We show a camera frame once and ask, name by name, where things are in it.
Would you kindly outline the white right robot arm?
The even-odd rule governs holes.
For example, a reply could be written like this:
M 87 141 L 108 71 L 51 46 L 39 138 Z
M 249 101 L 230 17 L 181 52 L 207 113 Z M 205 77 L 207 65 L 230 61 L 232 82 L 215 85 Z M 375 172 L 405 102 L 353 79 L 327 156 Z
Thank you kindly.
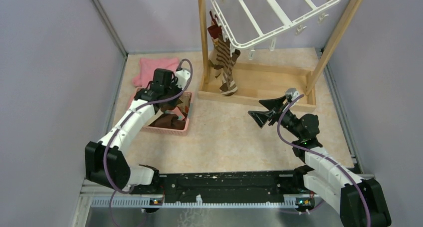
M 303 162 L 295 169 L 293 188 L 317 194 L 338 214 L 345 227 L 389 227 L 390 212 L 380 183 L 365 179 L 336 161 L 318 141 L 319 118 L 305 114 L 298 118 L 291 112 L 302 95 L 291 94 L 260 100 L 266 111 L 249 111 L 257 125 L 276 125 L 281 141 L 290 145 Z

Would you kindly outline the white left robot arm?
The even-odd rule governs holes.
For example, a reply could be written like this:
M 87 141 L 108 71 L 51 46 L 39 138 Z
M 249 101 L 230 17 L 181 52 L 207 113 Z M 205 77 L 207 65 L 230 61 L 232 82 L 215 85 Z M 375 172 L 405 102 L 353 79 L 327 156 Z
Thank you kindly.
M 125 153 L 132 141 L 162 108 L 174 108 L 189 86 L 192 72 L 177 68 L 175 72 L 157 69 L 147 88 L 136 92 L 130 107 L 118 123 L 100 140 L 85 147 L 86 178 L 97 184 L 125 191 L 141 186 L 149 194 L 158 191 L 160 180 L 153 167 L 130 166 Z

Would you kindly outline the brown beige striped sock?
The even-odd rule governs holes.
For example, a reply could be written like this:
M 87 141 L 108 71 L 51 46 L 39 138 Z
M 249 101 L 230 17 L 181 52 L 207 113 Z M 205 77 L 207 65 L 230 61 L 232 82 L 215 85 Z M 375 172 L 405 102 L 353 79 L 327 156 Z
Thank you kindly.
M 216 60 L 218 61 L 218 65 L 216 66 L 216 69 L 214 69 L 214 77 L 218 78 L 222 72 L 224 64 L 230 58 L 230 41 L 226 40 L 223 35 L 220 35 L 218 38 L 218 42 L 213 43 L 213 46 L 216 47 Z

